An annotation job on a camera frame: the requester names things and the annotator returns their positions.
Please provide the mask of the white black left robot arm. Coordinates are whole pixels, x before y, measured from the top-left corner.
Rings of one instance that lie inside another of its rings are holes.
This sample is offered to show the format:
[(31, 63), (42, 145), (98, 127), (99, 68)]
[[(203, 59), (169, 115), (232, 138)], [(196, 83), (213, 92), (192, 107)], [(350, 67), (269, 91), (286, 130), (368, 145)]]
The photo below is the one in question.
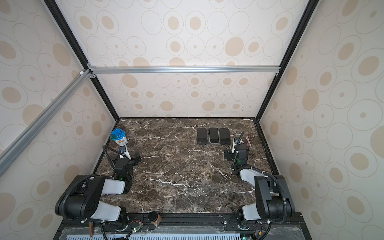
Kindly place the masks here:
[(115, 160), (112, 177), (76, 176), (57, 201), (55, 213), (66, 220), (122, 221), (123, 208), (102, 202), (101, 196), (126, 195), (133, 185), (133, 167), (140, 162), (139, 155)]

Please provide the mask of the black phone case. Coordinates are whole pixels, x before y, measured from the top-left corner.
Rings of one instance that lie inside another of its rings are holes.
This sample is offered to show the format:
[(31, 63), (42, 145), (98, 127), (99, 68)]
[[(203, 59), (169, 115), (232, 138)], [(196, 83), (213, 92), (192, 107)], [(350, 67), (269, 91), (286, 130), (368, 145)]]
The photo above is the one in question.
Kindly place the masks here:
[(231, 134), (229, 129), (219, 129), (220, 144), (229, 146), (232, 144)]
[(206, 128), (197, 129), (197, 143), (198, 145), (208, 144), (208, 131)]

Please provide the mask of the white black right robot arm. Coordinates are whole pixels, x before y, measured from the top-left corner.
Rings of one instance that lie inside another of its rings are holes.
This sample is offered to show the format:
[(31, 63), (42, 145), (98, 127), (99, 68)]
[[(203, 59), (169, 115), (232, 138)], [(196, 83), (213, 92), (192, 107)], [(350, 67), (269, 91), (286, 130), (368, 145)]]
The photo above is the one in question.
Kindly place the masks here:
[(232, 162), (232, 173), (255, 188), (255, 202), (238, 210), (238, 222), (270, 221), (282, 224), (296, 213), (286, 179), (248, 164), (248, 147), (235, 139), (224, 159)]

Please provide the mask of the white-edged smartphone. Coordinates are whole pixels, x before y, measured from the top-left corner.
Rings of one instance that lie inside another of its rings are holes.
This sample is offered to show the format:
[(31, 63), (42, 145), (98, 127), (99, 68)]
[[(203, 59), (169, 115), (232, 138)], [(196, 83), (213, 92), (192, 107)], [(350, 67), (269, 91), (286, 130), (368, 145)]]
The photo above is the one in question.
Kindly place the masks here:
[(209, 142), (210, 144), (219, 144), (220, 143), (220, 136), (219, 136), (219, 129), (216, 127), (209, 128)]

